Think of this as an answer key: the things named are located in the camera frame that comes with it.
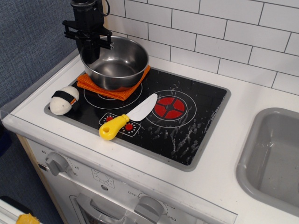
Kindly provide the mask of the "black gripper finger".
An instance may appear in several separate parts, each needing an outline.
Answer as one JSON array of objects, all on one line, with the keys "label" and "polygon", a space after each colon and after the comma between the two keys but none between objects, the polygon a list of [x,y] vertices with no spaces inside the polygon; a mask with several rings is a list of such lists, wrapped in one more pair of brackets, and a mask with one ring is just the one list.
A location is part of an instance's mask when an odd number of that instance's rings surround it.
[{"label": "black gripper finger", "polygon": [[91,40],[76,39],[81,59],[85,64],[92,64],[100,57],[100,46]]}]

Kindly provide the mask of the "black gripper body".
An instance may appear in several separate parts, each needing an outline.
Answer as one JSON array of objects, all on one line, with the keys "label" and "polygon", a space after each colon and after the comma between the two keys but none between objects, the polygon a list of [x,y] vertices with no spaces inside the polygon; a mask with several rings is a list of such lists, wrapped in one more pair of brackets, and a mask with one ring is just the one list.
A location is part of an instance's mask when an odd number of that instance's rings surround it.
[{"label": "black gripper body", "polygon": [[104,27],[104,17],[110,11],[104,13],[103,6],[73,6],[73,21],[64,20],[64,35],[76,41],[78,49],[112,49],[114,43],[111,40],[112,32]]}]

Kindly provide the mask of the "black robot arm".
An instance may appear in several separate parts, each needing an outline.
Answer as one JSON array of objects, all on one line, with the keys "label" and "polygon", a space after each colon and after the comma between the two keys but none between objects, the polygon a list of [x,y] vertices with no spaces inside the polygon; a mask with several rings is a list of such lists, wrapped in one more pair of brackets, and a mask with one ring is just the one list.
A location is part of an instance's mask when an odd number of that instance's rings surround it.
[{"label": "black robot arm", "polygon": [[64,36],[76,41],[80,54],[85,63],[92,64],[100,57],[102,48],[112,49],[112,32],[104,27],[104,17],[110,14],[110,5],[107,2],[107,13],[103,11],[100,0],[72,0],[74,21],[63,21]]}]

